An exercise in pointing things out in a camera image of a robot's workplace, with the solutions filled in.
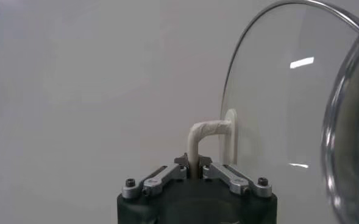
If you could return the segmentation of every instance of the metal clamp arm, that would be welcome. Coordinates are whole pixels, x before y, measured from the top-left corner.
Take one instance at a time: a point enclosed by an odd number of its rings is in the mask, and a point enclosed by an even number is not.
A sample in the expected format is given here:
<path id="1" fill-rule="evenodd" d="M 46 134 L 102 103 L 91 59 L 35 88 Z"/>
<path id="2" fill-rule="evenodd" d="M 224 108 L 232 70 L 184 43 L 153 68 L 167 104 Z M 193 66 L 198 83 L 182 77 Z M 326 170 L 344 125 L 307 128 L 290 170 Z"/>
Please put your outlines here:
<path id="1" fill-rule="evenodd" d="M 163 191 L 163 187 L 173 179 L 186 179 L 187 168 L 172 164 L 161 171 L 158 175 L 144 181 L 143 194 L 145 196 L 155 196 Z"/>

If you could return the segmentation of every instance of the screw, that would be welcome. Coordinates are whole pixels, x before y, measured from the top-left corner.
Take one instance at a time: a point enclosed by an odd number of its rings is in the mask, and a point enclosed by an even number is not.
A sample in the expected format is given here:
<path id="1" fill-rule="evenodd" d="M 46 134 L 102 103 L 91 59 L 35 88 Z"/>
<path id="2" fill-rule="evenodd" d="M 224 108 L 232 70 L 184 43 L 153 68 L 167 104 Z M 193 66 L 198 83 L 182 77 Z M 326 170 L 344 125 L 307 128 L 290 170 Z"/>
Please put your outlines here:
<path id="1" fill-rule="evenodd" d="M 145 197 L 148 197 L 151 194 L 151 190 L 149 188 L 147 188 L 147 187 L 144 187 L 144 189 L 141 191 L 141 193 L 143 193 L 143 195 Z"/>
<path id="2" fill-rule="evenodd" d="M 133 178 L 127 179 L 127 180 L 125 181 L 125 186 L 126 186 L 126 187 L 134 187 L 134 186 L 136 186 L 136 181 L 135 181 L 135 179 L 133 179 Z"/>
<path id="3" fill-rule="evenodd" d="M 269 181 L 264 177 L 260 177 L 258 179 L 258 184 L 265 187 L 265 186 L 269 185 Z"/>

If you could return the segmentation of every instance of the metal rim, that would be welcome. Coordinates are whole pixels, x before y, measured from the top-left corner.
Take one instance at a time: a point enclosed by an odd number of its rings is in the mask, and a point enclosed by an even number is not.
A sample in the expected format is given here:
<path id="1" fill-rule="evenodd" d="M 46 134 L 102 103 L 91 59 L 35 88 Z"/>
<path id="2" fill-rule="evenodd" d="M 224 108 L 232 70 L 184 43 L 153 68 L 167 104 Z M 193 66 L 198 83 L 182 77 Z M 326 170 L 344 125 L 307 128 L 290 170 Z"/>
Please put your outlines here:
<path id="1" fill-rule="evenodd" d="M 244 40 L 244 37 L 246 36 L 246 34 L 248 33 L 248 31 L 251 29 L 251 27 L 255 24 L 255 22 L 262 17 L 265 13 L 267 13 L 268 11 L 284 6 L 284 5 L 290 5 L 290 4 L 300 4 L 300 5 L 309 5 L 321 10 L 325 10 L 326 12 L 329 12 L 331 14 L 333 14 L 334 16 L 336 16 L 338 19 L 344 21 L 348 26 L 350 26 L 353 30 L 355 30 L 358 34 L 359 34 L 359 18 L 356 17 L 355 15 L 349 13 L 348 11 L 339 8 L 338 6 L 329 4 L 329 3 L 324 3 L 324 2 L 320 2 L 320 1 L 314 1 L 314 0 L 282 0 L 282 1 L 278 1 L 275 2 L 269 6 L 267 6 L 265 9 L 263 9 L 261 12 L 259 12 L 252 20 L 251 22 L 248 24 L 248 26 L 245 28 L 245 30 L 243 31 L 243 33 L 240 35 L 239 41 L 237 42 L 236 46 L 235 46 L 235 50 L 232 54 L 230 63 L 229 63 L 229 67 L 228 67 L 228 73 L 226 76 L 226 80 L 225 80 L 225 84 L 224 84 L 224 91 L 222 93 L 222 101 L 221 101 L 221 111 L 220 111 L 220 115 L 223 116 L 222 114 L 222 104 L 224 102 L 224 98 L 225 98 L 225 93 L 226 93 L 226 88 L 227 88 L 227 83 L 228 83 L 228 79 L 229 79 L 229 74 L 232 70 L 232 65 L 233 62 L 235 61 L 235 57 L 237 52 L 239 51 L 239 48 L 241 46 L 241 43 Z"/>
<path id="2" fill-rule="evenodd" d="M 327 185 L 327 193 L 331 198 L 331 204 L 338 218 L 343 223 L 352 223 L 353 220 L 347 215 L 346 204 L 340 197 L 337 185 L 335 184 L 334 173 L 334 153 L 335 153 L 335 132 L 336 122 L 339 115 L 340 105 L 346 95 L 345 86 L 348 85 L 352 78 L 352 71 L 359 62 L 359 38 L 355 40 L 350 52 L 344 59 L 325 109 L 325 115 L 321 133 L 321 162 L 325 182 Z"/>
<path id="3" fill-rule="evenodd" d="M 241 46 L 241 43 L 244 40 L 244 37 L 251 29 L 251 27 L 255 24 L 255 22 L 262 17 L 268 11 L 275 9 L 280 6 L 289 5 L 289 4 L 302 4 L 302 5 L 309 5 L 326 12 L 329 12 L 336 16 L 341 21 L 345 22 L 348 26 L 350 26 L 353 30 L 357 32 L 359 35 L 359 18 L 354 16 L 353 14 L 349 13 L 348 11 L 341 9 L 335 5 L 314 1 L 314 0 L 282 0 L 276 3 L 269 5 L 267 8 L 263 9 L 259 12 L 249 23 L 249 25 L 245 28 L 243 33 L 241 34 L 239 41 L 235 46 L 235 50 L 232 54 L 232 58 L 229 64 L 225 84 L 224 84 L 224 92 L 222 95 L 222 102 L 221 102 L 221 115 L 223 110 L 223 103 L 226 94 L 227 82 L 229 79 L 229 75 L 232 70 L 233 62 L 235 61 L 235 57 L 237 52 Z M 336 126 L 336 118 L 339 112 L 339 106 L 344 99 L 343 93 L 343 86 L 350 79 L 349 71 L 353 68 L 357 61 L 359 60 L 359 39 L 354 43 L 352 50 L 348 53 L 346 59 L 342 63 L 342 67 L 340 68 L 336 80 L 334 82 L 334 87 L 332 89 L 332 93 L 329 96 L 329 101 L 327 103 L 325 109 L 325 115 L 323 120 L 322 132 L 321 132 L 321 164 L 323 169 L 323 175 L 325 176 L 325 181 L 327 183 L 327 193 L 332 200 L 332 206 L 334 211 L 342 223 L 349 223 L 348 216 L 345 213 L 345 207 L 343 202 L 339 198 L 338 190 L 335 186 L 335 179 L 333 173 L 333 152 L 334 152 L 334 145 L 332 142 L 332 136 L 335 134 L 335 126 Z"/>

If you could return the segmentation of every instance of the white wall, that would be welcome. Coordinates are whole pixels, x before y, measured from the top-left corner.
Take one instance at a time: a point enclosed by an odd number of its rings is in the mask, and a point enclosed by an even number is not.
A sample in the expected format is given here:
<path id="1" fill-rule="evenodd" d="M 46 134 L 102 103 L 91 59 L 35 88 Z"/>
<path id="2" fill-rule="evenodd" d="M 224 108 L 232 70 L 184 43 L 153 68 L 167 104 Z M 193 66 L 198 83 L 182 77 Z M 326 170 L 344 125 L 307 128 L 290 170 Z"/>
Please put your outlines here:
<path id="1" fill-rule="evenodd" d="M 233 47 L 270 2 L 0 0 L 0 223 L 116 223 L 123 181 L 219 117 Z M 217 138 L 201 153 L 218 159 Z"/>

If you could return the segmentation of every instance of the clear plastic dome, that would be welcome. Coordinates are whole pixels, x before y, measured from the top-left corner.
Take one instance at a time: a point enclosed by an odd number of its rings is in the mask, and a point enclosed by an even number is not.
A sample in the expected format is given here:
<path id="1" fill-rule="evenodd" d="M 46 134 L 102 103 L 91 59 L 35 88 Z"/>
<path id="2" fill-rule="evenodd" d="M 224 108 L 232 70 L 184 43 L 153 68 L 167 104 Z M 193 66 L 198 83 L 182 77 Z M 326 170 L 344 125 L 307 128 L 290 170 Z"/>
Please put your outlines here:
<path id="1" fill-rule="evenodd" d="M 221 114 L 238 113 L 238 167 L 272 183 L 278 223 L 338 223 L 332 206 L 359 222 L 359 19 L 333 9 L 270 6 L 227 77 Z"/>

